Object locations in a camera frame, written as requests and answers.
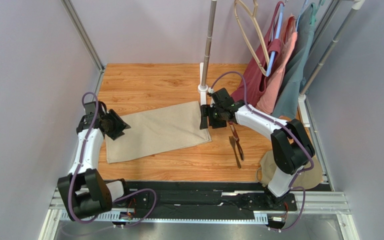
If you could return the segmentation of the beige cloth napkin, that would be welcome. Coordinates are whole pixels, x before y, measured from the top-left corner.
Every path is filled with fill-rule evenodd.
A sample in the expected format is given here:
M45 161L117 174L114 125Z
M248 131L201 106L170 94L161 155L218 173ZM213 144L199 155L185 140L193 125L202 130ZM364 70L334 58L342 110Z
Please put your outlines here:
M116 140L105 140L109 164L194 147L212 140L207 129L200 129L198 101L132 113L122 119L130 128Z

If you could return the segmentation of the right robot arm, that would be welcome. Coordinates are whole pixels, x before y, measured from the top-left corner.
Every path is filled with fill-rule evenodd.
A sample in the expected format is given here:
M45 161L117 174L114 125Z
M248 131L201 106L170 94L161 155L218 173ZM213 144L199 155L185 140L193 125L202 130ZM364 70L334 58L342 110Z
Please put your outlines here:
M200 128L225 128L228 123L248 127L271 141L276 169L265 187L267 201L278 205L286 198L298 174L311 170L315 149L303 124L272 117L244 100L234 101L225 88L208 90L213 104L200 107Z

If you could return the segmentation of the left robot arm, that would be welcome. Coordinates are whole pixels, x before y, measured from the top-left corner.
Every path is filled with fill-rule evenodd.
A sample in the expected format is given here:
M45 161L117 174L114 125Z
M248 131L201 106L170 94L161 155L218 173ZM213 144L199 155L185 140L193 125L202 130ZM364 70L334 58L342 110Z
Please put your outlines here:
M67 176L57 181L63 204L72 221L89 221L112 210L113 202L127 192L123 178L105 182L98 172L99 154L105 138L116 140L130 126L102 101L84 105L76 133L78 147Z

